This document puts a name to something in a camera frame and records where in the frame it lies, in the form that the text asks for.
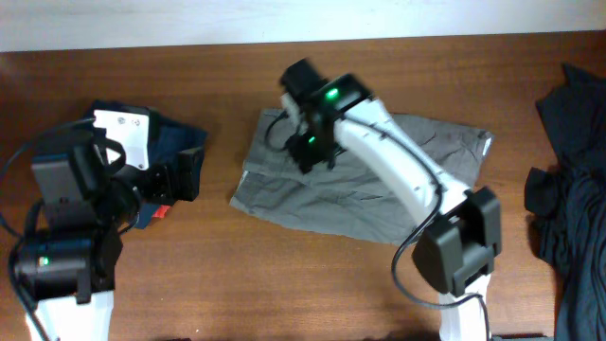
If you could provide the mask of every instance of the gray garment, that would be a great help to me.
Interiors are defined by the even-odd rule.
[[[276,109],[261,113],[230,205],[284,227],[371,242],[403,242],[415,228],[412,217],[355,155],[337,156],[333,170],[318,164],[302,174],[288,153],[265,147],[265,130],[279,113]],[[444,170],[473,186],[493,138],[490,132],[410,115],[394,115],[394,120]],[[280,121],[271,131],[271,141],[280,146],[293,133],[288,120]]]

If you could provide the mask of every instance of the navy blue cloth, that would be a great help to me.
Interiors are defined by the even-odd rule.
[[[204,146],[206,141],[206,131],[162,117],[148,108],[130,106],[116,101],[95,100],[84,116],[93,117],[95,110],[150,115],[148,140],[150,165],[170,164],[176,167],[178,152]],[[139,219],[134,227],[145,228],[151,222],[153,213],[159,207],[157,204],[144,204],[139,211]]]
[[[557,340],[606,340],[606,80],[572,65],[537,103],[560,170],[532,169],[526,209],[539,257],[564,277]]]

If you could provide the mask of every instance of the red object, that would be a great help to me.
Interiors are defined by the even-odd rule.
[[[169,210],[170,206],[167,205],[162,205],[158,208],[158,210],[155,211],[155,213],[153,213],[153,215],[151,216],[152,218],[164,218],[164,216],[167,214],[167,211]]]

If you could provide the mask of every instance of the gray cloth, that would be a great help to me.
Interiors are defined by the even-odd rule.
[[[263,139],[276,109],[261,113],[244,174],[230,205],[284,227],[399,244],[415,228],[404,206],[352,153],[337,156],[327,170],[318,164],[302,174],[288,153],[267,149]],[[448,122],[394,115],[395,122],[454,177],[473,186],[492,134]],[[280,146],[294,133],[289,121],[278,122],[271,141]]]

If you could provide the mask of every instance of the folded gray fabric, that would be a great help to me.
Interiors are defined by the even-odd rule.
[[[415,228],[412,217],[352,153],[337,156],[333,170],[318,164],[302,174],[288,153],[265,147],[265,130],[279,113],[276,109],[261,113],[230,205],[284,227],[371,242],[403,242]],[[492,142],[490,132],[411,115],[394,115],[394,121],[444,170],[473,186]],[[283,120],[271,140],[280,146],[293,133],[294,127]]]

